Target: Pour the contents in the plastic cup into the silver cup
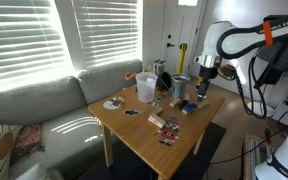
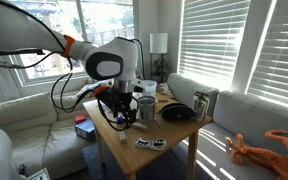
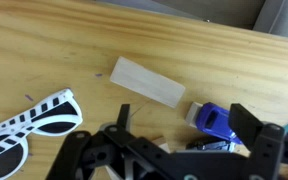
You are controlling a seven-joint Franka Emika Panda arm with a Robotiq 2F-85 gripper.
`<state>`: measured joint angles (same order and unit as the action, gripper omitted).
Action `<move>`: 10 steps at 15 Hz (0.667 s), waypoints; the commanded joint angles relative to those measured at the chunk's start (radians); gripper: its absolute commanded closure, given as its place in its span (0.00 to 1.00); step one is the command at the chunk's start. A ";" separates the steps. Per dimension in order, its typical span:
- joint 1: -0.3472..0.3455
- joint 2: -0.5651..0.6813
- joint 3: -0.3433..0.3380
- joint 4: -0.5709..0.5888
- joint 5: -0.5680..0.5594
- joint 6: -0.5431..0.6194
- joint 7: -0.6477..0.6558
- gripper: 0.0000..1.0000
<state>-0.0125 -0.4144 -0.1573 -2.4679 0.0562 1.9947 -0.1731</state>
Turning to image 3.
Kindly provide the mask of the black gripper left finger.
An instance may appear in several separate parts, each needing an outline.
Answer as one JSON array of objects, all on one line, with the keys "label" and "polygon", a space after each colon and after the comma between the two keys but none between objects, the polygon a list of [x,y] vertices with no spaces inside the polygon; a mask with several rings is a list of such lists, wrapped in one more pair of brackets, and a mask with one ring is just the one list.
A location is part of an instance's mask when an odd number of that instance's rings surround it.
[{"label": "black gripper left finger", "polygon": [[125,130],[130,130],[130,105],[122,104],[120,107],[117,124]]}]

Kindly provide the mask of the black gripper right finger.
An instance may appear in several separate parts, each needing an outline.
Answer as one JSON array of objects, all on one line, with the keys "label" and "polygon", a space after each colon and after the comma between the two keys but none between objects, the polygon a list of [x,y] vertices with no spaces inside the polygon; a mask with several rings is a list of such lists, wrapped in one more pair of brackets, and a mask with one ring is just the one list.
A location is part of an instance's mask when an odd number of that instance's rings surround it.
[{"label": "black gripper right finger", "polygon": [[244,146],[251,151],[258,134],[263,128],[263,123],[244,106],[235,103],[230,106],[229,127],[234,131]]}]

